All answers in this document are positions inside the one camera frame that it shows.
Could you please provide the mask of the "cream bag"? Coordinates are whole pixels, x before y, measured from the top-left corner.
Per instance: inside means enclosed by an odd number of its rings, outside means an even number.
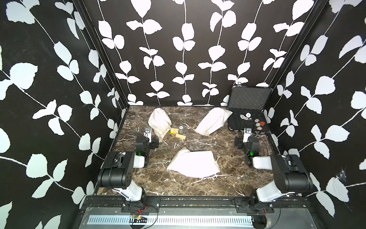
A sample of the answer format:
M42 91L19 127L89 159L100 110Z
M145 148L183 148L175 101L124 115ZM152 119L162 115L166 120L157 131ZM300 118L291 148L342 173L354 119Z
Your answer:
M148 120L149 126L154 130L155 135L163 142L164 137L171 129L171 120L168 114L161 108L156 108Z
M199 123L194 131L198 134L209 136L214 131L223 127L231 114L232 111L229 111L227 109L223 109L220 107L213 108L202 119L202 121Z
M187 148L182 148L173 157L167 170L193 178L205 178L220 172L212 151L190 151Z

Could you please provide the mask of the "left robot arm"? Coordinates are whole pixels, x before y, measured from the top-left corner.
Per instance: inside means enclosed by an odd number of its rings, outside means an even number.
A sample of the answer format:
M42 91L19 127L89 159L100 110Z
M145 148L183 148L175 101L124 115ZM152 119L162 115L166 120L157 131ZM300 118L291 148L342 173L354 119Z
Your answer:
M139 207L145 207L146 193L133 181L132 175L134 169L148 166L150 151L159 147L159 139L141 135L136 138L135 147L135 151L109 152L99 172L97 184L121 194Z

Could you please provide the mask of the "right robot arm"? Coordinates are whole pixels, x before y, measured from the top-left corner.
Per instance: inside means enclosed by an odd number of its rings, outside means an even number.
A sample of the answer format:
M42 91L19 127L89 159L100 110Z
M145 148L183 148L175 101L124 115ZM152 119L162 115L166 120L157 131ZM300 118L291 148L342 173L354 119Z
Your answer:
M255 189L250 195L250 205L271 203L286 195L309 192L313 188L310 174L299 156L272 154L260 156L259 139L253 135L235 138L234 145L244 151L246 164L255 169L272 171L274 180Z

